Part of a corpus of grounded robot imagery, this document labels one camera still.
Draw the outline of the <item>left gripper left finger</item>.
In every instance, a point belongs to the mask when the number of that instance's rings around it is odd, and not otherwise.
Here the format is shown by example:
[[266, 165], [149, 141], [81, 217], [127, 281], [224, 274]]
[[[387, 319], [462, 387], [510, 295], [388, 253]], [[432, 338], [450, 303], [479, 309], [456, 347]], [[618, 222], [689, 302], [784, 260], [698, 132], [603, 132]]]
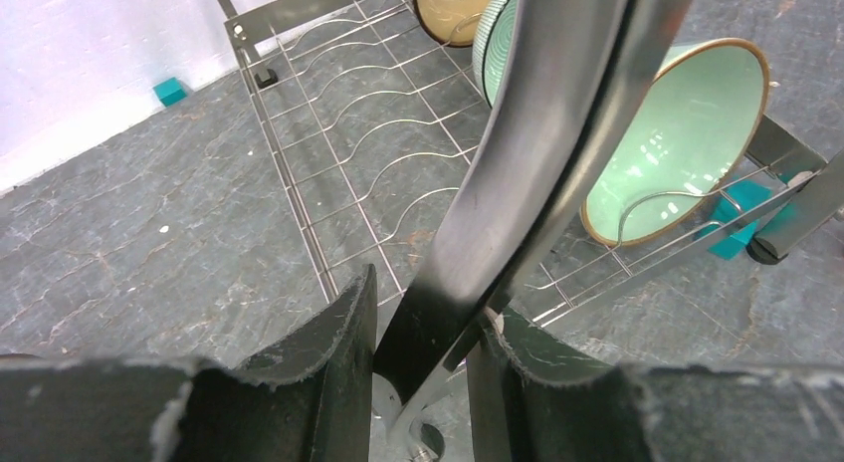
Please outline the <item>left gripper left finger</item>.
[[5, 461], [364, 461], [376, 271], [229, 368], [202, 356], [1, 360]]

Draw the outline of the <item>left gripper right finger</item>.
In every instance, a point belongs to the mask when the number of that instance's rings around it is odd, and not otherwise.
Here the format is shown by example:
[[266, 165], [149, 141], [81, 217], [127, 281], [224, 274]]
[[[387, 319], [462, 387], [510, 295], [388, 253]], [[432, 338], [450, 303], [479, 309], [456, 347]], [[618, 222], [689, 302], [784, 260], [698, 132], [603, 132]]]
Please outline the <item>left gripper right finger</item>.
[[467, 359], [479, 461], [839, 461], [829, 364], [609, 364], [522, 315], [479, 319]]

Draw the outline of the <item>steel dish rack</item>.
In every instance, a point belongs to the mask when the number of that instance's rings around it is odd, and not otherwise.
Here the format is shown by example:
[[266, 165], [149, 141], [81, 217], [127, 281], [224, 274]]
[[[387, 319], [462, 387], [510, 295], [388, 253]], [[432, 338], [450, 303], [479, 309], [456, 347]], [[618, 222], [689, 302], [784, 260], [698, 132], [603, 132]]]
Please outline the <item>steel dish rack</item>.
[[391, 437], [413, 426], [514, 286], [580, 214], [692, 0], [519, 0], [486, 132], [374, 360]]

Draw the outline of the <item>light green bowl front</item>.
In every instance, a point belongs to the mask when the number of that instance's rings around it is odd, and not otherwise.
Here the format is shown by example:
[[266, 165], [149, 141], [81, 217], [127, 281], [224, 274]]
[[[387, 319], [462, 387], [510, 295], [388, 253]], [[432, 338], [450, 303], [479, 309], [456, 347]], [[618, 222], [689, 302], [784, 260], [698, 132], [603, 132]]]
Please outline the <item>light green bowl front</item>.
[[607, 246], [653, 240], [733, 171], [768, 99], [769, 64], [745, 39], [674, 45], [580, 209]]

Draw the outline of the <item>light green ribbed bowl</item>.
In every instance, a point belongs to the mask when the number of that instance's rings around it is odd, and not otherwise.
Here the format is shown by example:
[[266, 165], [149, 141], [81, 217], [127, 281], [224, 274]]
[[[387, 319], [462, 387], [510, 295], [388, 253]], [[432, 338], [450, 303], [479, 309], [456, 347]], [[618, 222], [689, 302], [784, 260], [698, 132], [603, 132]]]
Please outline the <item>light green ribbed bowl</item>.
[[472, 46], [475, 83], [492, 106], [495, 103], [508, 62], [518, 0], [490, 0], [481, 14]]

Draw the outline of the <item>black patterned bowl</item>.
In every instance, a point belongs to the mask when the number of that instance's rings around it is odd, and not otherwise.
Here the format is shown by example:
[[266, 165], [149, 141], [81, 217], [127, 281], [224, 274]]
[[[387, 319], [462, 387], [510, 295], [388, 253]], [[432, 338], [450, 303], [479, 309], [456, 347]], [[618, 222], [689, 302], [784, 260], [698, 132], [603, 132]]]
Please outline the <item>black patterned bowl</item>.
[[452, 48], [471, 47], [480, 17], [491, 0], [410, 0], [425, 33]]

